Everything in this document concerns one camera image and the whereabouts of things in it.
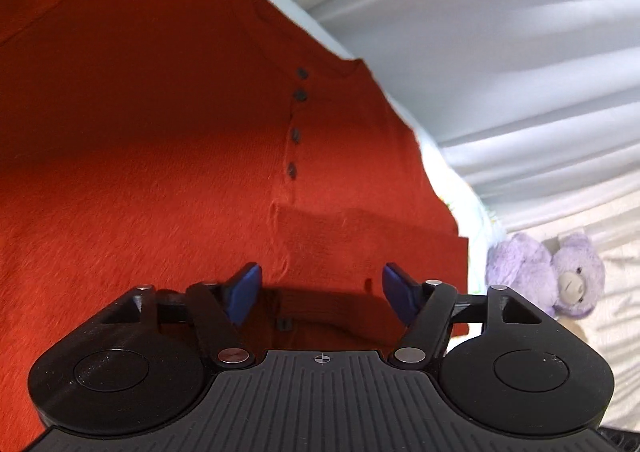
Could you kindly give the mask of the red knit henley sweater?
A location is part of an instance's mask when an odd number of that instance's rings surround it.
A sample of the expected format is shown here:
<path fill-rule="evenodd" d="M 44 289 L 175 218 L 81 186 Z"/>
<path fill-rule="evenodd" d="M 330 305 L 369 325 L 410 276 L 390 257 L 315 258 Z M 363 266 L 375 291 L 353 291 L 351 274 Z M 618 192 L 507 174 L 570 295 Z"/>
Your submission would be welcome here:
<path fill-rule="evenodd" d="M 1 0 L 1 446 L 32 362 L 137 284 L 262 266 L 267 349 L 389 350 L 393 261 L 464 289 L 468 243 L 360 60 L 267 0 Z"/>

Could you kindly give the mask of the purple plush teddy bear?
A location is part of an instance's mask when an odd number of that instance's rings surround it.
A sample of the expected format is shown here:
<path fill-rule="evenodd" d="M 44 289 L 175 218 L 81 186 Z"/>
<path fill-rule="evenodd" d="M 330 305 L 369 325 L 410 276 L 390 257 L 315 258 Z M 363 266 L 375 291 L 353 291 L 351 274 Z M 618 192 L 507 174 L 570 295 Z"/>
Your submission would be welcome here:
<path fill-rule="evenodd" d="M 582 319 L 603 295 L 605 267 L 583 233 L 562 238 L 554 252 L 517 233 L 489 249 L 485 282 L 510 287 L 553 318 Z"/>

